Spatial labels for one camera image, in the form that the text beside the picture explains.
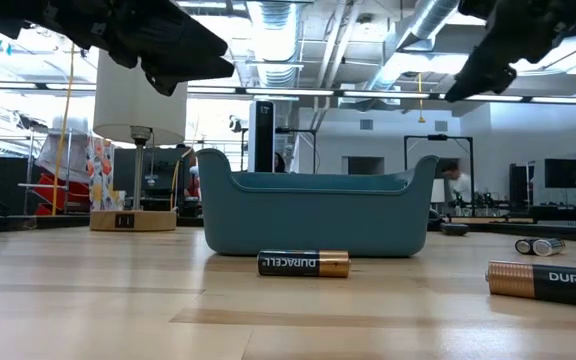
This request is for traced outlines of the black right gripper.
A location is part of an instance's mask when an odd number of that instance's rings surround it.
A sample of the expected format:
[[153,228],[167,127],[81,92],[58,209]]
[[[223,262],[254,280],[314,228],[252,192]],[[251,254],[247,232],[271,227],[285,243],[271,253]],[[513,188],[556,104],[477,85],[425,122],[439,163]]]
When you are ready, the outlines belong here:
[[459,12],[486,22],[486,33],[454,75],[449,103],[503,93],[515,80],[509,64],[537,63],[576,25],[576,0],[460,0]]

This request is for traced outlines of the black copper Duracell battery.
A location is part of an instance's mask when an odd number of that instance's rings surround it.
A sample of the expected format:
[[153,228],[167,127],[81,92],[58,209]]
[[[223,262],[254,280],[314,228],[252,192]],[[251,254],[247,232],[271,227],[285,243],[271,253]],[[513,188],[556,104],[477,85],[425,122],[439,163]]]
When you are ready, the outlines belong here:
[[347,278],[351,259],[347,251],[263,250],[257,266],[262,276]]
[[486,281],[492,295],[576,305],[576,268],[490,261]]

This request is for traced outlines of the white shade wooden base lamp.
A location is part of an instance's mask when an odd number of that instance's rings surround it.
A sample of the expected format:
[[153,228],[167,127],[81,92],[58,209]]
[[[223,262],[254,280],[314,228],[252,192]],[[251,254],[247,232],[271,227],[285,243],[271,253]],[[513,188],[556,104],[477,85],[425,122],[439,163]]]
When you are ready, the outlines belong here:
[[185,140],[187,85],[170,96],[159,94],[139,67],[124,68],[101,50],[98,57],[93,132],[105,139],[136,146],[133,155],[133,200],[130,210],[93,210],[92,231],[164,232],[177,226],[174,210],[141,206],[144,150],[148,144],[176,145]]

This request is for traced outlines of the yellow pendant plug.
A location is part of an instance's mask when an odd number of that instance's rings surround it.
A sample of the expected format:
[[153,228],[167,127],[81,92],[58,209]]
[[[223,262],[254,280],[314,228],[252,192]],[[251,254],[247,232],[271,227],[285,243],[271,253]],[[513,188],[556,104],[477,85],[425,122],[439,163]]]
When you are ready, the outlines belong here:
[[[422,75],[423,74],[421,72],[419,72],[417,75],[417,91],[421,94],[423,92],[423,90],[422,90]],[[419,123],[425,123],[426,122],[424,117],[423,117],[423,105],[424,105],[423,99],[424,99],[423,97],[419,99],[419,118],[418,118]]]

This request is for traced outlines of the ceiling light strip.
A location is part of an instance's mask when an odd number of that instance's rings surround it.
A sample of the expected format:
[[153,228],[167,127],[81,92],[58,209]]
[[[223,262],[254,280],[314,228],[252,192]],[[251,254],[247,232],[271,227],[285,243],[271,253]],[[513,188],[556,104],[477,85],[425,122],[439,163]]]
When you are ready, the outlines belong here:
[[[288,88],[245,88],[190,86],[189,94],[199,95],[252,95],[252,96],[285,96],[285,97],[337,97],[356,99],[396,99],[396,100],[429,100],[452,102],[444,93],[435,92],[402,92],[402,91],[368,91],[368,90],[326,90],[326,89],[288,89]],[[576,105],[576,97],[571,96],[528,96],[528,95],[472,95],[464,98],[469,102],[495,103],[535,103],[552,105]]]

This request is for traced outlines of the black cabinet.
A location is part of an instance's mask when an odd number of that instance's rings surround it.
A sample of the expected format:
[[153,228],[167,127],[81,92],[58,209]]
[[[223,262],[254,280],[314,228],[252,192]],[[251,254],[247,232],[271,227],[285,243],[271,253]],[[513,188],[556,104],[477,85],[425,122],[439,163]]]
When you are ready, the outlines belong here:
[[532,204],[533,176],[533,165],[509,165],[509,202],[513,208],[526,208]]

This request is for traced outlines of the white and black tower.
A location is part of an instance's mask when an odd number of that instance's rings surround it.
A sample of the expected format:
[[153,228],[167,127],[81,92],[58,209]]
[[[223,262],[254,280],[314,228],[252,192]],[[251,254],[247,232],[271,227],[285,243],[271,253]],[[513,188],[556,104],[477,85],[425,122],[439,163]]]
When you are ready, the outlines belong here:
[[275,105],[254,101],[248,123],[248,171],[274,171]]

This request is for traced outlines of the black monitor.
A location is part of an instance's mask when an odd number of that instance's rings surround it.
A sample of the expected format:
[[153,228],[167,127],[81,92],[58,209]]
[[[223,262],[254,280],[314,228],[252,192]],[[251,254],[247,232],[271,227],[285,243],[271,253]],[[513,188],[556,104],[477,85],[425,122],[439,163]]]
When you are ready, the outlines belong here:
[[545,159],[546,188],[576,188],[576,159]]

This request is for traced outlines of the distant black robot arms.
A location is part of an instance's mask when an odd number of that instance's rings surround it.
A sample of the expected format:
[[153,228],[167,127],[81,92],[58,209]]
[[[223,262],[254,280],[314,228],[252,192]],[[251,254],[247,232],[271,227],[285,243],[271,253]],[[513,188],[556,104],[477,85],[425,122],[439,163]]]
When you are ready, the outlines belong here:
[[456,216],[461,217],[503,217],[510,213],[507,201],[495,200],[488,192],[476,192],[471,202],[466,202],[461,195],[455,193],[448,206]]

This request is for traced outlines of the colourful patterned bag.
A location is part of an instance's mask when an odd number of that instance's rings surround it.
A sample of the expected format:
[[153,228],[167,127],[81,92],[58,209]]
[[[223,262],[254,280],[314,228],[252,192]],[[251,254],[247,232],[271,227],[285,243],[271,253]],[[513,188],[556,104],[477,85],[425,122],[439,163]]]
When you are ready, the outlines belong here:
[[88,138],[86,169],[91,211],[124,209],[126,192],[114,189],[114,150],[109,140]]

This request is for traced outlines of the red rack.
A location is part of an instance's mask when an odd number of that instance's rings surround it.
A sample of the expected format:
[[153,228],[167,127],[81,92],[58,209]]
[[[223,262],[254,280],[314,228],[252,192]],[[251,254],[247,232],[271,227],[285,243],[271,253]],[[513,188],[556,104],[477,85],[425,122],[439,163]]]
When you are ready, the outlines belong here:
[[54,175],[42,173],[32,187],[39,198],[35,215],[49,216],[88,213],[90,211],[89,186],[84,183],[59,180],[54,187]]

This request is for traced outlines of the dark teal plastic bin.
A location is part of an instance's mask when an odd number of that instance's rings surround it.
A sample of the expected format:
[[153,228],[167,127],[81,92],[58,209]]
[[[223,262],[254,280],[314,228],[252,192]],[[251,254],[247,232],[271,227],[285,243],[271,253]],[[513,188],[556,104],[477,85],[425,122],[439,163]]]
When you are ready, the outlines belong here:
[[234,172],[216,149],[197,154],[207,245],[222,255],[345,250],[409,257],[426,241],[438,159],[386,175]]

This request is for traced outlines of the smooth silver duct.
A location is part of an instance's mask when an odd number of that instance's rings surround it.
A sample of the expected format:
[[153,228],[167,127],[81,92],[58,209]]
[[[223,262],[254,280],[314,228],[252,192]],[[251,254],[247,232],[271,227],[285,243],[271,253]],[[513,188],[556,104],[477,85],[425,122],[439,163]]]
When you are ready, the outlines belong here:
[[388,33],[382,45],[382,65],[365,89],[386,91],[404,73],[424,71],[436,35],[455,13],[458,3],[459,0],[418,0],[413,13]]

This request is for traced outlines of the corrugated silver duct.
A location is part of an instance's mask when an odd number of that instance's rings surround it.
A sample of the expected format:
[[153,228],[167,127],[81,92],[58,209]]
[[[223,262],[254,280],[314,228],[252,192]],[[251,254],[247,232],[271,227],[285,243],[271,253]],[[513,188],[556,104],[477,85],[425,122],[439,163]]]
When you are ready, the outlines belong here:
[[264,65],[257,67],[264,87],[295,86],[301,7],[288,2],[247,3],[252,21],[254,53]]

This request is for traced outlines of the black metal table frame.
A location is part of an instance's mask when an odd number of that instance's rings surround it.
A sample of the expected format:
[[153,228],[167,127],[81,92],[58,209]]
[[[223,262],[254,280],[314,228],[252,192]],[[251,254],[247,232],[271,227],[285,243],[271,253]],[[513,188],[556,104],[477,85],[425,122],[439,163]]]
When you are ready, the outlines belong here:
[[[553,237],[576,241],[576,226],[544,225],[517,222],[484,222],[463,220],[472,232],[496,233],[524,237]],[[0,216],[0,232],[33,229],[83,227],[89,225],[88,215]]]

